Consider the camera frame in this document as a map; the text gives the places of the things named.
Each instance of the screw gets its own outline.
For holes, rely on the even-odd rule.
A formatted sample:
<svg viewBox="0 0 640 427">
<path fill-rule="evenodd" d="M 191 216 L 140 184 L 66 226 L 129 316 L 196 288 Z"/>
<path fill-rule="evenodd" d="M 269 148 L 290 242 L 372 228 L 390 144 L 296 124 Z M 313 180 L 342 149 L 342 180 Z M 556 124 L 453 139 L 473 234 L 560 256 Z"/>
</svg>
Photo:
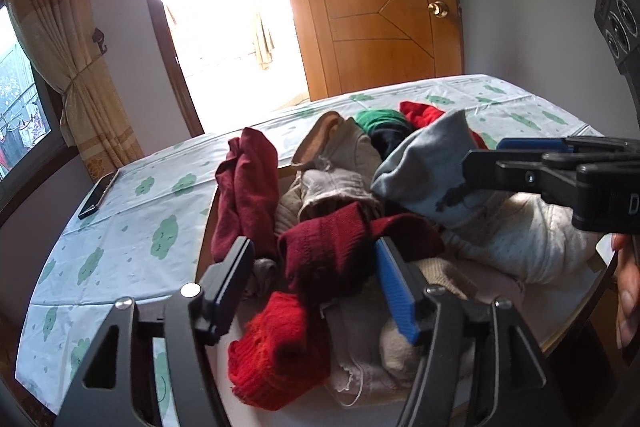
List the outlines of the screw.
<svg viewBox="0 0 640 427">
<path fill-rule="evenodd" d="M 510 310 L 513 303 L 507 297 L 497 297 L 495 299 L 495 306 L 501 310 Z"/>
<path fill-rule="evenodd" d="M 116 308 L 119 310 L 126 310 L 133 304 L 131 297 L 122 297 L 116 301 Z"/>
<path fill-rule="evenodd" d="M 444 286 L 432 284 L 427 286 L 427 288 L 425 288 L 424 291 L 428 295 L 440 296 L 440 295 L 444 295 L 444 292 L 446 291 L 446 289 Z"/>
<path fill-rule="evenodd" d="M 194 282 L 188 282 L 180 288 L 180 294 L 188 299 L 195 297 L 198 293 L 200 293 L 200 285 Z"/>
</svg>

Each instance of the human hand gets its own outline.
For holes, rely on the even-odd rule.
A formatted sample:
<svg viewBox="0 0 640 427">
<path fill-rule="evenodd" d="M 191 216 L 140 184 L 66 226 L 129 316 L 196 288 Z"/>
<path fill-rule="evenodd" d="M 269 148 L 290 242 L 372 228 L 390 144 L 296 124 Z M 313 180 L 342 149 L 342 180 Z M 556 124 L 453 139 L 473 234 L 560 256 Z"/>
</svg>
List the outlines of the human hand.
<svg viewBox="0 0 640 427">
<path fill-rule="evenodd" d="M 618 349 L 627 346 L 638 331 L 640 320 L 640 269 L 636 265 L 634 242 L 630 235 L 614 234 L 611 250 L 618 252 Z"/>
</svg>

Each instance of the black cloth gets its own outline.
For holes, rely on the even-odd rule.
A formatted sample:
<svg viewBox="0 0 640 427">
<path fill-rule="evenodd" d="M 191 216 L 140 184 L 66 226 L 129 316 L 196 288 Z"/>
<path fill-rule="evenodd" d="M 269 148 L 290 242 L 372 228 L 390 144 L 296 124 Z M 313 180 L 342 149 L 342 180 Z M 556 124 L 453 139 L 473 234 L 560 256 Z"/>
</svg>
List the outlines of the black cloth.
<svg viewBox="0 0 640 427">
<path fill-rule="evenodd" d="M 381 123 L 369 131 L 369 138 L 374 149 L 385 160 L 414 131 L 415 127 L 409 123 Z"/>
<path fill-rule="evenodd" d="M 16 164 L 29 152 L 29 149 L 22 143 L 20 131 L 17 129 L 6 131 L 4 139 L 0 141 L 0 148 L 4 153 L 9 168 L 13 168 Z"/>
</svg>

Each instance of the wooden door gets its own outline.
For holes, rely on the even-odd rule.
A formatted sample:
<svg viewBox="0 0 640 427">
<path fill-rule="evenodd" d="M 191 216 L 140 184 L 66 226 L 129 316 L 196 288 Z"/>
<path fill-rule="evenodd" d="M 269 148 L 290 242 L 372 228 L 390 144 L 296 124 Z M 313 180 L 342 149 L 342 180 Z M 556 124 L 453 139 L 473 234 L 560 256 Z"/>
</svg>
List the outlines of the wooden door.
<svg viewBox="0 0 640 427">
<path fill-rule="evenodd" d="M 446 17 L 430 13 L 436 1 L 449 7 Z M 457 0 L 308 0 L 306 8 L 312 20 L 295 7 L 294 17 L 299 38 L 316 39 L 314 57 L 301 45 L 313 98 L 462 73 Z M 309 74 L 319 62 L 323 74 Z M 312 85 L 318 77 L 324 86 Z"/>
</svg>

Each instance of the red cloth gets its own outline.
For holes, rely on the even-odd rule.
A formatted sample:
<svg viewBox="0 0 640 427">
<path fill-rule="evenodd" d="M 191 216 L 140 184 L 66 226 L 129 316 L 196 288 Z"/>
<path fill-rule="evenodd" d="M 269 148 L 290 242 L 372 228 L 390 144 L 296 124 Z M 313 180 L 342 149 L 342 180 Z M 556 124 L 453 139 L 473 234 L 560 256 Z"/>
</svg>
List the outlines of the red cloth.
<svg viewBox="0 0 640 427">
<path fill-rule="evenodd" d="M 385 235 L 390 237 L 407 263 L 444 252 L 440 234 L 416 214 L 381 217 L 371 221 L 370 227 L 374 240 Z"/>
<path fill-rule="evenodd" d="M 218 222 L 211 240 L 213 261 L 224 260 L 239 235 L 254 242 L 255 256 L 278 258 L 274 235 L 280 199 L 278 153 L 260 131 L 245 127 L 229 140 L 218 170 Z"/>
<path fill-rule="evenodd" d="M 267 411 L 281 409 L 331 374 L 330 336 L 320 312 L 286 293 L 271 294 L 228 353 L 232 392 Z"/>
<path fill-rule="evenodd" d="M 289 290 L 304 303 L 351 295 L 376 271 L 373 243 L 388 235 L 406 261 L 444 250 L 440 236 L 419 216 L 399 214 L 367 223 L 354 202 L 324 217 L 302 221 L 278 239 Z"/>
<path fill-rule="evenodd" d="M 427 127 L 444 114 L 444 111 L 439 110 L 433 105 L 417 102 L 400 102 L 400 112 L 404 114 L 404 117 L 418 129 Z M 484 140 L 478 133 L 471 131 L 471 135 L 473 136 L 478 149 L 488 149 Z"/>
</svg>

